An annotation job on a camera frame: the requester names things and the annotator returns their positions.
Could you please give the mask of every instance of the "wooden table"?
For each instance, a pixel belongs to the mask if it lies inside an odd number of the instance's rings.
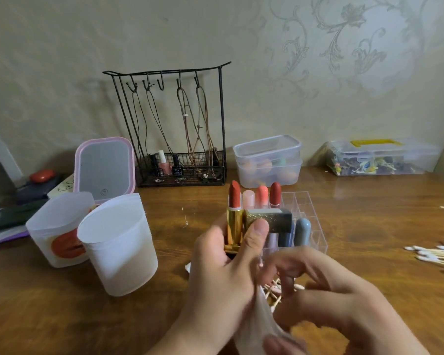
[[[178,316],[184,265],[195,238],[224,212],[227,190],[139,191],[160,265],[122,298],[104,292],[89,262],[54,269],[29,238],[1,244],[0,355],[143,354]],[[444,183],[431,174],[336,177],[303,168],[298,184],[284,190],[310,192],[328,254],[378,286],[431,354],[444,354],[444,273],[403,250],[444,240]],[[346,344],[331,329],[295,332],[312,354],[341,354]]]

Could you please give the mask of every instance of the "clear acrylic lipstick organizer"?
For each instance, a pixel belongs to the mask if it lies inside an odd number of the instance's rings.
[[[307,218],[311,222],[311,236],[309,245],[326,254],[327,242],[319,224],[313,202],[309,192],[285,192],[281,193],[281,208],[289,210],[293,214],[293,222],[300,218]],[[284,248],[264,248],[262,258],[274,251]]]

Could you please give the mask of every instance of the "floral wallpaper pattern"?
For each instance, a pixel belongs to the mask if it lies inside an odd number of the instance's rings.
[[[128,136],[102,71],[228,60],[228,147],[281,133],[305,159],[332,139],[444,145],[444,0],[0,0],[0,133],[25,174],[70,170],[83,141]],[[217,79],[200,77],[217,133]],[[165,85],[155,100],[182,151],[175,79]],[[155,152],[164,142],[149,121]]]

